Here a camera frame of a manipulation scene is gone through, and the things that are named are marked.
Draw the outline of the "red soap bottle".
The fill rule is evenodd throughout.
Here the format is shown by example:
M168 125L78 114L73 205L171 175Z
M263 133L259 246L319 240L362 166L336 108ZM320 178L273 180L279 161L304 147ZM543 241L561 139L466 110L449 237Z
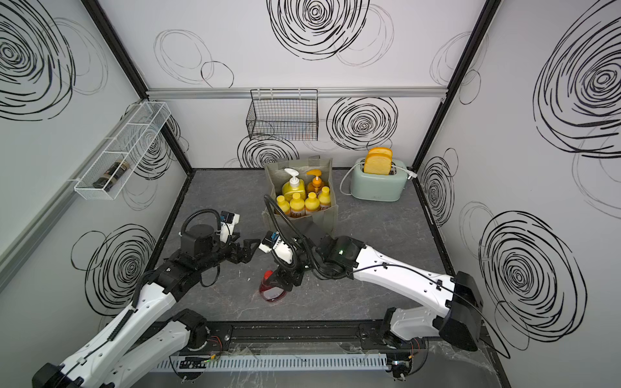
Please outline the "red soap bottle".
M286 291L284 289L278 288L276 286L270 286L268 284L268 279L272 275L272 270L266 271L260 283L259 293L266 302L277 302L286 296Z

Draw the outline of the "yellow cap bottle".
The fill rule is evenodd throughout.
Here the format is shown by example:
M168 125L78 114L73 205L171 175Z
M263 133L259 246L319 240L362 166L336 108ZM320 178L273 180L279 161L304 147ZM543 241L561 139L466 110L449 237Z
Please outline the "yellow cap bottle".
M295 192L292 195L290 201L291 218L302 218L306 215L305 212L305 200L299 192Z
M306 215L311 215L320 210L320 200L315 192L309 192L307 199L305 200L305 212Z
M276 198L279 209L289 217L291 215L291 208L288 200L283 195L279 195Z
M330 187L324 186L319 192L320 210L327 210L332 206Z

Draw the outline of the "orange pump soap bottle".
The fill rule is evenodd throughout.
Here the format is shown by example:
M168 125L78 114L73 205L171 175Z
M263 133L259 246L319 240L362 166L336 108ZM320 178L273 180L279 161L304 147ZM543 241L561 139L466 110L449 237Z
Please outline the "orange pump soap bottle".
M309 184L307 184L307 193L319 194L325 186L322 180L322 171L320 169L313 169L308 171L307 175L311 178Z

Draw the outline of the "yellow pump soap bottle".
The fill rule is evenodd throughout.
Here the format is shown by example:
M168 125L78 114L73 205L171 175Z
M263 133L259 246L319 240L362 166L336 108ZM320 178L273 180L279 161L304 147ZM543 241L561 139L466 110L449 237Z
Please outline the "yellow pump soap bottle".
M282 195L287 201L293 199L293 195L298 193L300 197L305 200L307 198L307 191L304 181L300 179L299 172L293 168L285 168L285 173L289 175L289 180L282 186Z

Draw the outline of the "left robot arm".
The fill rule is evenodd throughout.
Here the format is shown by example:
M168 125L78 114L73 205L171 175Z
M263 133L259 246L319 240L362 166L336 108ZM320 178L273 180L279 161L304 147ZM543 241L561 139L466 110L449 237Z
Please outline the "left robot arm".
M222 262L251 261L259 239L238 242L239 232L226 225L227 239L209 225L196 225L180 234L180 248L140 279L129 305L60 365L47 363L33 376L34 387L129 386L173 353L201 350L213 339L206 319L185 309L165 322L144 343L143 334L202 282L202 274Z

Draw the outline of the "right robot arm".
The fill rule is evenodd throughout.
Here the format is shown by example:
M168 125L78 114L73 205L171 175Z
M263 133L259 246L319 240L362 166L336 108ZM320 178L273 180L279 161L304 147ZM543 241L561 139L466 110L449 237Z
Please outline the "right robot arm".
M438 336L469 352L480 345L483 299L467 273L432 273L348 236L327 237L315 247L310 247L307 239L287 243L276 237L273 242L265 240L262 251L271 253L278 263L268 283L284 291L299 286L305 271L314 269L324 279L368 282L417 302L417 308L387 311L387 338L410 341Z

